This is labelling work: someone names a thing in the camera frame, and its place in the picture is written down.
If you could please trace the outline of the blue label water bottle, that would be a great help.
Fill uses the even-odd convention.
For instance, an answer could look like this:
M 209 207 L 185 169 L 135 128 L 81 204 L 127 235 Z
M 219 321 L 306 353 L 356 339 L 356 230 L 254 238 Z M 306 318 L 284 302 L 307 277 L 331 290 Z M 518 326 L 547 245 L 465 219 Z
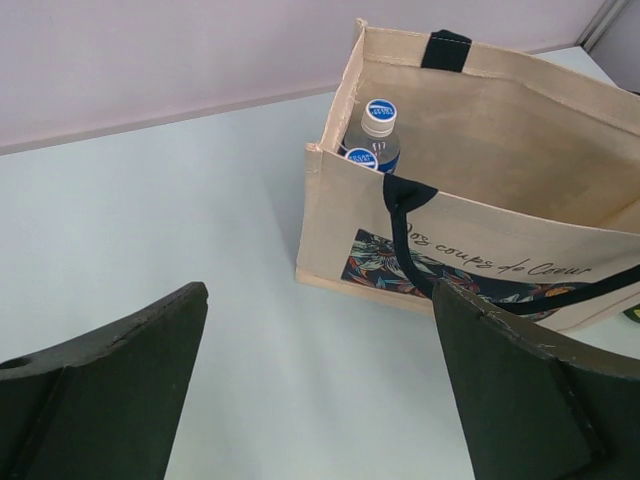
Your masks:
M 354 148 L 366 149 L 377 159 L 377 169 L 394 174 L 400 158 L 400 140 L 395 131 L 397 109 L 386 99 L 370 100 L 359 118 L 352 118 L 339 153 Z

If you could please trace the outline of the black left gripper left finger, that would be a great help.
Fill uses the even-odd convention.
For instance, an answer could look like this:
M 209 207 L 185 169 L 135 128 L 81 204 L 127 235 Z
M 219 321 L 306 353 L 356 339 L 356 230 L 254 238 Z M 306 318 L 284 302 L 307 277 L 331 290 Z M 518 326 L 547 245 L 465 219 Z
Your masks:
M 162 479 L 208 292 L 191 282 L 127 317 L 1 364 L 4 479 Z

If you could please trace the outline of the clear bottle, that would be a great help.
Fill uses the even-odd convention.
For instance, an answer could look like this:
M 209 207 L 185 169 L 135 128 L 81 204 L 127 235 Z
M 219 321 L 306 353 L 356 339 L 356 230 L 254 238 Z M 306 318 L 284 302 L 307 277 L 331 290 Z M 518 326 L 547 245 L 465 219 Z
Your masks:
M 376 155 L 366 148 L 352 148 L 344 153 L 344 158 L 359 166 L 372 170 L 378 169 L 378 159 Z

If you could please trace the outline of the beige canvas tote bag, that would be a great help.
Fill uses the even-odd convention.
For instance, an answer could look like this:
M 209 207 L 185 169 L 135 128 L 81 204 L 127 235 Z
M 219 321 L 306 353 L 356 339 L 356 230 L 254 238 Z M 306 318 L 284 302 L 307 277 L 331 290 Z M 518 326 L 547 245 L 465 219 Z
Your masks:
M 639 301 L 639 97 L 450 31 L 359 21 L 306 148 L 300 282 L 431 313 L 448 281 L 569 332 Z M 373 99 L 394 174 L 339 153 Z

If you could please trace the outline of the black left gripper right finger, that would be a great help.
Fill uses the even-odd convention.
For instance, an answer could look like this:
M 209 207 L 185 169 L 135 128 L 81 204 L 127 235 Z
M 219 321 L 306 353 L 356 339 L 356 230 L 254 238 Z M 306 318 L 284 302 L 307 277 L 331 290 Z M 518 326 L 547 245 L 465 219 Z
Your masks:
M 638 360 L 446 281 L 432 301 L 475 478 L 638 478 Z

